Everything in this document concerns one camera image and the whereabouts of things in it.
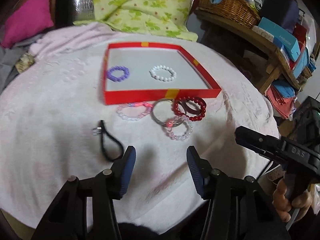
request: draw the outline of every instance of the pink pillow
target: pink pillow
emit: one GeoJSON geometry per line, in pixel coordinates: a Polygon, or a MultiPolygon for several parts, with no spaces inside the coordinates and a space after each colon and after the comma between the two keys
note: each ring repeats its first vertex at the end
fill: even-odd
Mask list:
{"type": "Polygon", "coordinates": [[[27,0],[5,22],[1,45],[11,48],[15,43],[35,36],[52,26],[49,0],[27,0]]]}

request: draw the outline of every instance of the hand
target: hand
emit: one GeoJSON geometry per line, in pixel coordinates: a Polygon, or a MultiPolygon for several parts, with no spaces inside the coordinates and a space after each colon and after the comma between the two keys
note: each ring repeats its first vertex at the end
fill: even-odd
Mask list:
{"type": "Polygon", "coordinates": [[[284,179],[281,179],[278,182],[277,188],[273,193],[273,205],[276,208],[281,220],[283,222],[289,222],[291,216],[288,213],[292,207],[300,208],[299,214],[296,218],[300,220],[305,216],[309,207],[312,203],[312,197],[310,192],[305,191],[300,196],[296,197],[292,203],[289,202],[288,199],[285,198],[285,193],[287,192],[287,186],[284,182],[284,179]]]}

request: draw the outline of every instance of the purple beaded bracelet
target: purple beaded bracelet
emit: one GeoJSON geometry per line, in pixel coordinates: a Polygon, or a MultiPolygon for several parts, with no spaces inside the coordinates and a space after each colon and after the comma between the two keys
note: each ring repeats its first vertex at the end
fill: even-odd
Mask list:
{"type": "Polygon", "coordinates": [[[127,79],[129,77],[129,74],[130,74],[130,72],[129,72],[128,68],[126,68],[124,66],[114,66],[107,71],[107,78],[112,80],[113,82],[121,82],[121,81],[127,79]],[[114,75],[112,75],[112,72],[115,70],[122,70],[124,72],[124,74],[117,78],[114,75]]]}

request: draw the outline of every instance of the red folded cloth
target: red folded cloth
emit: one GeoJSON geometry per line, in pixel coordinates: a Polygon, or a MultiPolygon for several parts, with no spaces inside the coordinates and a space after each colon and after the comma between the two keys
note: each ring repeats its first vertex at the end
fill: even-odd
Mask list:
{"type": "Polygon", "coordinates": [[[270,86],[268,89],[267,97],[281,117],[284,119],[288,118],[291,113],[294,98],[283,98],[274,86],[270,86]]]}

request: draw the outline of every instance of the dark red bangle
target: dark red bangle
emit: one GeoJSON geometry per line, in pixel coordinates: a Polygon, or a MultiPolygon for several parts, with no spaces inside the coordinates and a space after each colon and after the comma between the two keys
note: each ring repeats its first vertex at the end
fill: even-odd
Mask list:
{"type": "Polygon", "coordinates": [[[202,118],[205,117],[205,112],[206,112],[205,108],[207,106],[207,104],[204,102],[204,100],[202,98],[198,99],[197,97],[182,97],[182,98],[175,99],[175,101],[173,103],[173,106],[172,106],[172,110],[174,111],[175,115],[177,115],[177,116],[184,115],[184,113],[179,111],[178,104],[183,102],[183,101],[186,101],[186,100],[187,101],[193,101],[193,102],[197,103],[200,106],[200,111],[201,111],[199,116],[191,116],[191,117],[189,117],[187,115],[187,117],[189,117],[191,121],[201,121],[202,118]]]}
{"type": "MultiPolygon", "coordinates": [[[[202,102],[203,105],[204,105],[205,107],[207,107],[206,102],[205,102],[202,98],[200,98],[200,97],[195,97],[195,99],[198,99],[199,102],[202,102]]],[[[189,101],[189,100],[182,100],[182,101],[181,101],[181,106],[183,107],[183,109],[184,109],[185,111],[187,111],[187,112],[190,113],[190,114],[197,114],[197,115],[198,115],[198,114],[201,114],[201,109],[199,109],[199,110],[192,109],[190,106],[187,105],[187,101],[189,101]]]]}

